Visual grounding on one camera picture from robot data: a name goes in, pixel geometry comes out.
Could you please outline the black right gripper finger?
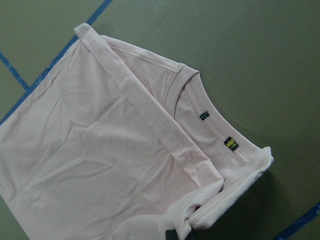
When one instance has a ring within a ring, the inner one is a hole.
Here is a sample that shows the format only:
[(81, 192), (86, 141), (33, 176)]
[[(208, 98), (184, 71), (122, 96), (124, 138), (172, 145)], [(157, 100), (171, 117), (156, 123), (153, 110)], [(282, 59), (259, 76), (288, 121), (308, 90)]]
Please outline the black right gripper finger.
[(166, 240), (178, 240), (178, 234), (176, 230), (166, 230), (165, 231)]

